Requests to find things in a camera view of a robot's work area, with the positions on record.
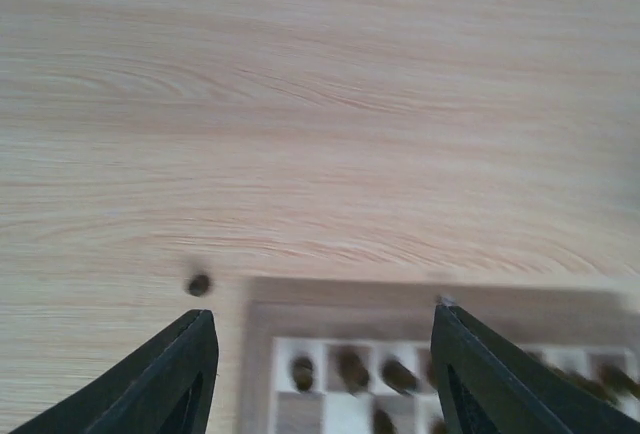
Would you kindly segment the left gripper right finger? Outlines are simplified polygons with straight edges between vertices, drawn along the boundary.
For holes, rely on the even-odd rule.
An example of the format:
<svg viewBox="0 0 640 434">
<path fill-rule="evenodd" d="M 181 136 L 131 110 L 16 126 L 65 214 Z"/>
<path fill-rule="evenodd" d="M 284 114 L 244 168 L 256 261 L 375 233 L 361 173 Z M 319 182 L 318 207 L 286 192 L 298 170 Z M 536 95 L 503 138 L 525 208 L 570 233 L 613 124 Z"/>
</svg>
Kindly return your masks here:
<svg viewBox="0 0 640 434">
<path fill-rule="evenodd" d="M 438 303 L 431 335 L 450 433 L 637 433 L 639 422 L 562 379 L 461 307 Z"/>
</svg>

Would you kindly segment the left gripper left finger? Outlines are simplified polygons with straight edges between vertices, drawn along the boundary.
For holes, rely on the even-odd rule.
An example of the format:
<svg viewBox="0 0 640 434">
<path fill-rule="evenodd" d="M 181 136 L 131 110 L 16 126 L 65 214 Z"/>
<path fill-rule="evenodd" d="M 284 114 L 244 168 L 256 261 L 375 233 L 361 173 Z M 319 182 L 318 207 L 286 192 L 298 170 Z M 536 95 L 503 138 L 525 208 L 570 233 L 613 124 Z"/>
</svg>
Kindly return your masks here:
<svg viewBox="0 0 640 434">
<path fill-rule="evenodd" d="M 192 309 L 12 432 L 204 433 L 219 360 L 214 315 Z"/>
</svg>

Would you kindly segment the dark pawn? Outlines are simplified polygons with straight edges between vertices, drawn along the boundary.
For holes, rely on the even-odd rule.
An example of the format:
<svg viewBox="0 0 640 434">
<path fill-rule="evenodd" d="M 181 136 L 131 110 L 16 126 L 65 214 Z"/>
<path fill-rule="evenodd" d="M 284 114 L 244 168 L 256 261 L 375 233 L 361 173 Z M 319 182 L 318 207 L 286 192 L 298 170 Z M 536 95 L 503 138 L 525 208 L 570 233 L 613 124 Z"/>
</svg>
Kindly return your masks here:
<svg viewBox="0 0 640 434">
<path fill-rule="evenodd" d="M 431 434 L 447 434 L 447 426 L 443 419 L 438 419 L 430 426 Z"/>
<path fill-rule="evenodd" d="M 194 297 L 202 297 L 211 289 L 211 278 L 204 273 L 193 275 L 188 284 L 187 292 Z"/>
<path fill-rule="evenodd" d="M 389 414 L 376 408 L 373 413 L 372 432 L 374 434 L 395 434 L 396 429 Z"/>
</svg>

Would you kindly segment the dark rook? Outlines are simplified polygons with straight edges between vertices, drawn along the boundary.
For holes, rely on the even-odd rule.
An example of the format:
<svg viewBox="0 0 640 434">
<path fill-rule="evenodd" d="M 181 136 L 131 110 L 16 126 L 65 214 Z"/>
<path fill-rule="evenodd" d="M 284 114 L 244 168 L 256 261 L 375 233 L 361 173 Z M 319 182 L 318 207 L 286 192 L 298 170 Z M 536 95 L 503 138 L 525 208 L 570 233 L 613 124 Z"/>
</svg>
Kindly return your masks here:
<svg viewBox="0 0 640 434">
<path fill-rule="evenodd" d="M 628 394 L 639 398 L 639 382 L 613 364 L 601 364 L 597 370 L 601 383 L 614 394 Z"/>
<path fill-rule="evenodd" d="M 298 356 L 291 363 L 291 378 L 298 392 L 310 392 L 314 385 L 314 364 L 308 356 Z"/>
</svg>

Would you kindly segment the dark queen piece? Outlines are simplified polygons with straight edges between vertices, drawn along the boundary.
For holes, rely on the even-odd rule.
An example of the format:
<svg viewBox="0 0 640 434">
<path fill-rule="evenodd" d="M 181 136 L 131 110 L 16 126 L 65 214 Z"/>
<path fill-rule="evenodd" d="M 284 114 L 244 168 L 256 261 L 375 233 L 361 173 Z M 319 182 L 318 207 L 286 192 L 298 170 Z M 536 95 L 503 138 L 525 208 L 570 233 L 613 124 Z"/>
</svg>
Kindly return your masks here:
<svg viewBox="0 0 640 434">
<path fill-rule="evenodd" d="M 433 362 L 429 360 L 425 366 L 425 378 L 427 383 L 433 388 L 437 388 L 437 380 L 435 375 L 435 368 Z"/>
</svg>

